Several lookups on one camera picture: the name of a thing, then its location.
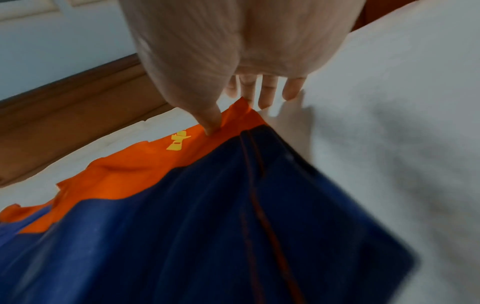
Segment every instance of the orange fabric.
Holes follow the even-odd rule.
[[[188,166],[226,140],[238,136],[241,131],[263,124],[265,122],[260,115],[241,98],[222,113],[222,128],[211,136],[206,136],[203,128],[196,125],[186,129],[186,136],[177,133],[153,142],[139,142],[113,155],[97,159],[83,172],[60,182],[60,192],[49,202],[53,204],[52,210],[25,227],[21,233],[45,232],[82,200],[122,199],[139,193],[158,183],[173,168]],[[181,150],[172,149],[171,145],[179,141]],[[0,213],[0,218],[5,222],[18,221],[39,209],[39,206],[11,206]]]

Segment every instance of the blue and orange garment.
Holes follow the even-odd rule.
[[[243,99],[0,213],[0,303],[386,303],[413,256]]]

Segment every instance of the bed sheet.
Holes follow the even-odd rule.
[[[260,111],[417,252],[396,303],[480,303],[478,12],[478,0],[412,3],[351,33],[299,98],[283,103],[279,89]],[[0,208],[45,203],[91,161],[194,124],[173,109],[105,136],[0,189]]]

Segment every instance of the human hand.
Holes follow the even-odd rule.
[[[207,134],[221,125],[223,90],[270,106],[278,77],[295,98],[337,51],[366,0],[120,0],[138,55],[165,100]]]

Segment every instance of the finger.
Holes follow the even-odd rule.
[[[268,108],[274,103],[278,82],[279,78],[277,76],[263,75],[261,80],[260,97],[258,99],[258,106],[260,109]]]
[[[225,93],[230,98],[237,98],[238,90],[237,90],[237,76],[233,75],[228,82],[228,85],[225,88]]]
[[[241,96],[252,102],[255,98],[255,83],[257,82],[257,76],[248,74],[240,75],[240,92]]]
[[[304,86],[306,79],[306,77],[288,78],[281,94],[283,98],[285,100],[292,100],[293,98],[297,97],[300,90]]]
[[[191,112],[191,114],[203,127],[207,135],[215,133],[222,125],[222,114],[216,103],[210,108]]]

